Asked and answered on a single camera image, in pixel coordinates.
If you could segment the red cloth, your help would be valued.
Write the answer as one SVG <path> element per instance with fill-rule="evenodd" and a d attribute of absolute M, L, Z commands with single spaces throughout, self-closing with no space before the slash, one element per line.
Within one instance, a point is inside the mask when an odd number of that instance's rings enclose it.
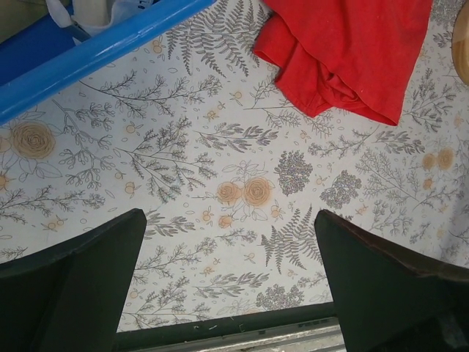
<path fill-rule="evenodd" d="M 269 0 L 254 46 L 309 117 L 336 107 L 396 126 L 428 29 L 430 1 Z"/>

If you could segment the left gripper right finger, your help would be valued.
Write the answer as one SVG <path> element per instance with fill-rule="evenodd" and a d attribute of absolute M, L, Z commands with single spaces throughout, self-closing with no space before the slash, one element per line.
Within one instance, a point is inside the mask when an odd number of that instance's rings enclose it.
<path fill-rule="evenodd" d="M 467 351 L 468 269 L 321 210 L 317 243 L 348 351 Z"/>

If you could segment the white cap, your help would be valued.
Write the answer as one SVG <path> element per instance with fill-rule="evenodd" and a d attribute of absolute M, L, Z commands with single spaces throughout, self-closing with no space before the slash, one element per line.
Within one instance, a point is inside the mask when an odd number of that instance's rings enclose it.
<path fill-rule="evenodd" d="M 73 13 L 70 14 L 62 1 L 45 1 L 53 22 L 80 42 L 148 10 L 156 3 L 145 0 L 71 1 Z"/>

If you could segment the wooden hat stand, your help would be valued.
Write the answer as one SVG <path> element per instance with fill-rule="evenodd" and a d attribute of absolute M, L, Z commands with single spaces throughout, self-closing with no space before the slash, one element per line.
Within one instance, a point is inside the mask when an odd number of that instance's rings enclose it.
<path fill-rule="evenodd" d="M 451 57 L 461 81 L 468 85 L 468 1 L 459 11 L 451 38 Z"/>

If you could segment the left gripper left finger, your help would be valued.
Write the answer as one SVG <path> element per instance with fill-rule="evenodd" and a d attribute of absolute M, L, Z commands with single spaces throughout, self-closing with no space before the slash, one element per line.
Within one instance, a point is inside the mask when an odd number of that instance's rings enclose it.
<path fill-rule="evenodd" d="M 2 351 L 110 351 L 147 219 L 132 209 L 1 264 Z"/>

